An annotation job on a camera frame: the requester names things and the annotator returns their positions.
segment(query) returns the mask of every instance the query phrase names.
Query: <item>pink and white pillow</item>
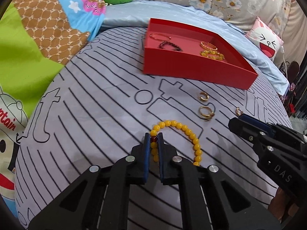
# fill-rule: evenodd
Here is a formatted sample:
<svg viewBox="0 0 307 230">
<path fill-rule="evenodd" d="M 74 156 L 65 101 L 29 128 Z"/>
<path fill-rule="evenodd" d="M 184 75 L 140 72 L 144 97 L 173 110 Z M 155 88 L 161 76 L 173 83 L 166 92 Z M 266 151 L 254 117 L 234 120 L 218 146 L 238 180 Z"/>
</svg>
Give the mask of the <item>pink and white pillow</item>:
<svg viewBox="0 0 307 230">
<path fill-rule="evenodd" d="M 271 61 L 274 60 L 283 41 L 257 17 L 254 26 L 245 35 L 256 45 Z"/>
</svg>

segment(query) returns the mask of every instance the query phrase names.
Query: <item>red cartoon mouth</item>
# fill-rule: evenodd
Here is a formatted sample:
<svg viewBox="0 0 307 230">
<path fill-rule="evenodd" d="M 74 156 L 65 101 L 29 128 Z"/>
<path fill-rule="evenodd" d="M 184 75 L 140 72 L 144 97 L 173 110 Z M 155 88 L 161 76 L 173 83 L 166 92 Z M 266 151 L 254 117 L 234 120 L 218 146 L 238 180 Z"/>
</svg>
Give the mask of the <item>red cartoon mouth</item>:
<svg viewBox="0 0 307 230">
<path fill-rule="evenodd" d="M 0 187 L 5 189 L 14 190 L 14 183 L 6 178 L 4 175 L 0 174 Z"/>
<path fill-rule="evenodd" d="M 275 50 L 273 48 L 270 48 L 269 46 L 261 42 L 260 42 L 260 49 L 269 58 L 272 58 L 275 54 Z"/>
</svg>

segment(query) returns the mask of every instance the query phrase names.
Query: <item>open red box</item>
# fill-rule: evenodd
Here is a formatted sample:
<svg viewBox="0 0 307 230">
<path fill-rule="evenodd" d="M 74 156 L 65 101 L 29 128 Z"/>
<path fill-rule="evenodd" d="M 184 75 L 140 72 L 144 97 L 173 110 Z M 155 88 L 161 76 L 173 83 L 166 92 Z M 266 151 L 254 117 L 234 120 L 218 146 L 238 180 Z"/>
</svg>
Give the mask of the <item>open red box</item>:
<svg viewBox="0 0 307 230">
<path fill-rule="evenodd" d="M 151 38 L 152 33 L 171 37 L 171 42 L 183 51 L 159 48 L 161 41 Z M 225 59 L 219 61 L 201 56 L 200 52 L 204 50 L 200 46 L 201 41 L 216 46 Z M 146 33 L 143 73 L 201 80 L 245 90 L 258 76 L 243 56 L 218 34 L 188 24 L 153 18 Z"/>
</svg>

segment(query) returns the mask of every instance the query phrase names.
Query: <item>light blue blanket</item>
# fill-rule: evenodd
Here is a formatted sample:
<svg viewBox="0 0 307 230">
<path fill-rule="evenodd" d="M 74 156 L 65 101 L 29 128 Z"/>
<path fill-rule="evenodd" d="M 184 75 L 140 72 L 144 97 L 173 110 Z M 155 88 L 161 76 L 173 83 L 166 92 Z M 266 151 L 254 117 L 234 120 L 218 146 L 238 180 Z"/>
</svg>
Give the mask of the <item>light blue blanket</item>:
<svg viewBox="0 0 307 230">
<path fill-rule="evenodd" d="M 284 95 L 288 90 L 289 82 L 285 76 L 259 48 L 244 36 L 240 29 L 235 26 L 230 27 L 223 20 L 193 7 L 146 0 L 109 6 L 102 30 L 113 27 L 147 27 L 150 18 L 190 24 L 219 34 L 243 57 L 259 67 L 278 94 Z"/>
</svg>

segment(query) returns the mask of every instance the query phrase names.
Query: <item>cartoon blanket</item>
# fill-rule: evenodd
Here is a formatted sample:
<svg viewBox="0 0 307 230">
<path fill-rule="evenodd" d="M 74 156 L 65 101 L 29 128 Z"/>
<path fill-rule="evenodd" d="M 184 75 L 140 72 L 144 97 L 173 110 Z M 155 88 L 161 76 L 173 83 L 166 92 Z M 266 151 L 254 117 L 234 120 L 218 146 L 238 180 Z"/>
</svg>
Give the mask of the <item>cartoon blanket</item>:
<svg viewBox="0 0 307 230">
<path fill-rule="evenodd" d="M 63 65 L 96 36 L 105 10 L 103 0 L 13 0 L 0 20 L 0 194 L 16 216 L 15 160 L 28 118 Z"/>
</svg>

